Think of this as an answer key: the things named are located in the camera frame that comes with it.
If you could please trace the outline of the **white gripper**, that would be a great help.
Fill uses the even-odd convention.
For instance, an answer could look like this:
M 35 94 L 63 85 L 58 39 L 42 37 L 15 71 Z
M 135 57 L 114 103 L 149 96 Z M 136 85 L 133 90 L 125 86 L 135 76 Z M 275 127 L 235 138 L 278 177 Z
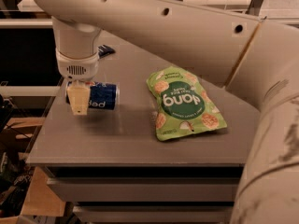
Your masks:
M 66 88 L 66 94 L 74 115 L 86 115 L 90 99 L 90 87 L 82 81 L 91 80 L 98 72 L 98 53 L 84 58 L 67 57 L 56 49 L 59 73 L 73 81 Z

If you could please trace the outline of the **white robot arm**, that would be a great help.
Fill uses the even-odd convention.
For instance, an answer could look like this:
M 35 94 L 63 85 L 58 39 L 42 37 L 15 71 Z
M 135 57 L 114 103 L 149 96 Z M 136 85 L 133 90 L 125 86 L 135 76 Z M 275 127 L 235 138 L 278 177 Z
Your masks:
M 299 224 L 299 30 L 176 0 L 34 0 L 57 58 L 92 64 L 104 29 L 256 107 L 261 119 L 230 224 Z

